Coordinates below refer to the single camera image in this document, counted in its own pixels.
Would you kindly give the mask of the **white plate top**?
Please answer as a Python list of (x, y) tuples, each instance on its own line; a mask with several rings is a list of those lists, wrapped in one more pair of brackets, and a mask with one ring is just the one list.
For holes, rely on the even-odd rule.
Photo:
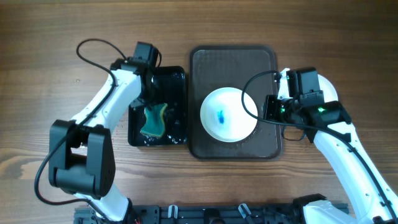
[(222, 142), (237, 142), (248, 137), (257, 125), (256, 116), (254, 100), (233, 87), (212, 91), (200, 108), (200, 121), (205, 131)]

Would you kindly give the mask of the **green yellow sponge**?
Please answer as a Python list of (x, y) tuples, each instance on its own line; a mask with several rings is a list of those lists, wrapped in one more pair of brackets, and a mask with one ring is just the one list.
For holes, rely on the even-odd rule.
[(168, 107), (167, 103), (152, 106), (150, 109), (144, 109), (146, 122), (140, 130), (145, 136), (161, 138), (165, 133), (164, 112)]

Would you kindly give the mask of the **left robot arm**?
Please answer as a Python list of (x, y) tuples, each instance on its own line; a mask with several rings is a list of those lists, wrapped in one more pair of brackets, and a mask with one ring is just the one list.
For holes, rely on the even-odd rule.
[(108, 80), (86, 109), (71, 120), (56, 120), (50, 128), (49, 154), (37, 172), (34, 190), (44, 167), (51, 186), (87, 203), (97, 222), (139, 223), (129, 198), (114, 185), (116, 163), (111, 134), (129, 106), (150, 108), (155, 98), (152, 77), (161, 63), (152, 44), (138, 42), (133, 56), (122, 55), (109, 68)]

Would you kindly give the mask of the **black rectangular tray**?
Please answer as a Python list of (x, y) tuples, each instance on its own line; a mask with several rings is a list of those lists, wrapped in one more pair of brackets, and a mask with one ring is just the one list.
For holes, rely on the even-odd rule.
[(140, 133), (146, 122), (145, 107), (128, 108), (127, 140), (131, 146), (165, 146), (185, 144), (187, 134), (187, 91), (182, 67), (160, 67), (153, 77), (157, 89), (155, 105), (167, 103), (164, 112), (165, 133), (161, 138)]

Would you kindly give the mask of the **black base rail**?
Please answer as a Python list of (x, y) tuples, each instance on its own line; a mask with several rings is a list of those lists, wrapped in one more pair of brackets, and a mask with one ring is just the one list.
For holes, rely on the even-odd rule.
[[(170, 205), (136, 205), (133, 207), (138, 217), (138, 223), (210, 223), (216, 218), (225, 223), (246, 223), (246, 219), (237, 205), (215, 207), (184, 207)], [(249, 206), (250, 217), (253, 223), (297, 223), (299, 211), (287, 203)]]

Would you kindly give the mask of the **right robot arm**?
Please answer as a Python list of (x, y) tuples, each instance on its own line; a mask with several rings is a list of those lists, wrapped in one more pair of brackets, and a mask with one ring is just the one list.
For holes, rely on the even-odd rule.
[(397, 223), (397, 195), (364, 150), (330, 81), (313, 67), (265, 74), (279, 91), (267, 96), (261, 121), (301, 129), (330, 163), (354, 209), (351, 216), (323, 195), (308, 195), (294, 200), (291, 222)]

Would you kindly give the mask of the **brown plastic tray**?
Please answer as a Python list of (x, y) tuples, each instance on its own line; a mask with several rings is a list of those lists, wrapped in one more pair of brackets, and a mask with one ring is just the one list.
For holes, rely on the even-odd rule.
[(238, 142), (211, 137), (200, 121), (200, 107), (212, 91), (243, 89), (254, 75), (277, 70), (274, 51), (267, 45), (202, 45), (190, 53), (188, 81), (188, 148), (200, 160), (268, 161), (282, 152), (280, 127), (259, 122)]

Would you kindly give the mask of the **white plate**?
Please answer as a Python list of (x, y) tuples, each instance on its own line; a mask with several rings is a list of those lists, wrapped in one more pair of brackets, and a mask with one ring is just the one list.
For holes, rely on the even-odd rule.
[(233, 87), (212, 91), (200, 108), (200, 121), (205, 131), (222, 142), (237, 142), (248, 137), (257, 125), (256, 116), (254, 100)]
[(338, 94), (332, 83), (320, 74), (318, 74), (318, 81), (320, 89), (323, 91), (325, 103), (338, 101)]

